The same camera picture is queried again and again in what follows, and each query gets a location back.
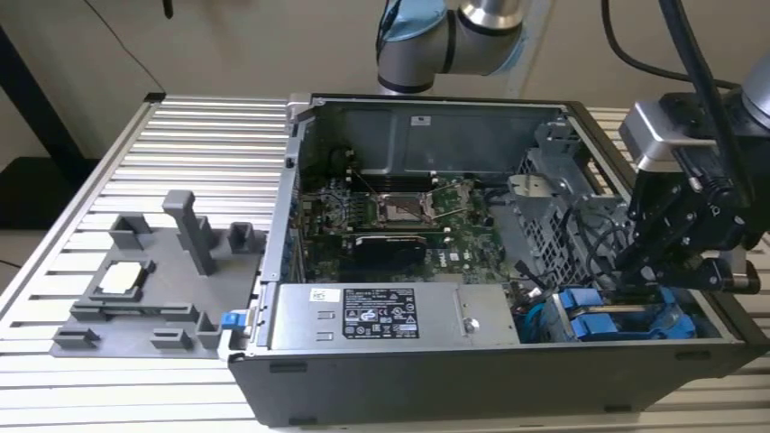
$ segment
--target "power supply label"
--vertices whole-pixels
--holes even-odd
[[[344,289],[345,338],[420,338],[413,289]]]

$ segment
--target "black cable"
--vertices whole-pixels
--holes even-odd
[[[9,262],[7,260],[0,259],[0,263],[3,264],[5,266],[10,266],[11,268],[21,269],[19,264],[14,264],[13,262]]]
[[[711,70],[695,41],[684,7],[679,0],[659,0],[659,5],[677,56],[681,58],[684,69],[689,74],[703,111],[711,119],[719,158],[724,172],[737,192],[737,205],[748,207],[753,196],[751,178],[744,170],[745,164],[737,147],[737,140],[735,139],[735,134],[732,134],[727,110],[721,105],[721,97],[716,91]]]
[[[624,228],[623,227],[617,227],[617,226],[611,226],[609,228],[607,228],[604,230],[604,232],[599,235],[599,237],[596,237],[592,246],[591,246],[591,251],[588,252],[588,258],[585,259],[585,267],[589,271],[589,273],[592,273],[592,268],[591,268],[591,263],[596,262],[596,264],[599,265],[599,268],[601,269],[601,272],[607,275],[611,276],[612,271],[611,269],[604,269],[604,266],[599,263],[599,261],[596,260],[596,254],[599,254],[599,246],[601,246],[601,244],[604,243],[605,239],[609,237],[609,235],[612,235],[615,232],[623,232],[624,233]]]
[[[89,0],[82,0],[82,3],[90,8],[90,10],[93,11],[93,13],[95,14],[95,16],[98,17],[98,19],[101,20],[103,27],[106,27],[106,30],[111,33],[111,35],[115,38],[117,43],[119,44],[119,48],[122,48],[122,51],[126,53],[126,55],[133,59],[133,61],[136,61],[136,64],[140,65],[140,68],[144,69],[144,72],[146,72],[146,75],[149,76],[149,78],[152,79],[152,81],[154,81],[154,84],[157,85],[157,87],[160,88],[160,90],[165,93],[165,88],[162,87],[162,85],[160,84],[160,81],[157,81],[157,78],[154,77],[154,75],[150,73],[150,71],[146,69],[146,67],[144,66],[144,63],[140,62],[140,60],[136,58],[136,56],[133,55],[133,53],[130,52],[130,50],[127,49],[127,47],[125,46],[125,43],[122,43],[122,41],[119,40],[119,37],[117,36],[115,31],[111,29],[111,26],[109,25],[109,23],[106,22],[106,20],[103,19],[103,17],[101,16],[101,14],[98,13],[98,11],[95,10],[95,8],[91,5],[91,2]]]
[[[636,59],[633,59],[620,48],[617,43],[617,38],[615,37],[615,30],[612,29],[612,20],[609,18],[609,2],[608,0],[601,0],[601,25],[604,26],[604,37],[605,41],[609,44],[609,48],[612,52],[619,57],[620,60],[625,62],[628,66],[632,68],[647,72],[648,74],[656,75],[657,77],[669,78],[676,81],[691,82],[689,77],[687,74],[681,74],[679,72],[673,72],[672,70],[660,69],[652,65],[648,65]],[[732,89],[737,88],[739,84],[732,83],[729,81],[724,81],[721,79],[715,80],[715,85],[719,88]]]
[[[376,24],[376,38],[373,39],[373,52],[376,60],[380,59],[380,44],[382,42],[382,24],[385,23],[385,15],[386,15],[386,5],[389,4],[389,0],[384,0],[384,7],[382,7],[382,14],[380,15],[380,22]]]
[[[400,0],[396,0],[393,3],[393,7],[390,7],[389,11],[386,11],[386,5],[389,1],[384,1],[384,10],[382,10],[382,18],[380,19],[380,25],[377,28],[377,38],[376,38],[376,61],[380,60],[380,52],[382,51],[382,47],[385,46],[384,37],[389,29],[393,27],[393,22],[396,21],[397,17],[397,9],[400,9]]]

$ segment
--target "aluminum extrusion table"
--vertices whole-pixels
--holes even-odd
[[[591,113],[628,158],[617,136],[625,110],[593,108]],[[53,358],[46,353],[111,245],[106,229],[118,212],[142,212],[150,226],[172,226],[162,197],[169,189],[190,189],[194,211],[213,227],[248,221],[268,229],[284,118],[281,100],[166,97],[141,105],[0,296],[0,427],[51,433],[268,429],[252,418],[224,362]],[[739,300],[770,335],[767,239],[749,257],[765,289]],[[691,382],[643,414],[382,424],[350,426],[346,432],[364,430],[765,432],[770,356],[723,379]]]

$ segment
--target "wall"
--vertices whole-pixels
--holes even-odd
[[[599,0],[553,0],[527,98],[628,106],[685,85],[627,67],[601,34]],[[380,0],[91,0],[169,93],[284,97],[294,91],[369,93]],[[653,0],[612,0],[617,38],[641,60],[679,69]],[[765,0],[689,0],[692,26],[715,74],[741,80],[770,48]],[[17,45],[82,151],[99,155],[153,82],[81,0],[2,0],[0,24]],[[438,77],[434,93],[501,97],[506,78]],[[0,96],[0,166],[41,152]]]
[[[691,91],[688,84],[639,72],[615,57],[604,40],[599,0],[555,1],[523,97],[629,106],[639,98]],[[715,77],[740,82],[752,63],[770,51],[770,4],[765,0],[683,3]],[[611,0],[609,7],[625,52],[657,67],[683,71],[657,2]]]
[[[169,21],[160,0],[91,4],[168,93],[376,91],[378,0],[176,0]],[[3,0],[0,24],[75,141],[99,154],[154,84],[79,0]],[[441,77],[434,88],[493,97],[504,82]]]

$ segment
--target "motherboard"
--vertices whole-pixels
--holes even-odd
[[[382,192],[372,178],[354,174],[301,195],[306,282],[508,282],[478,181],[433,175],[412,182],[425,191]]]

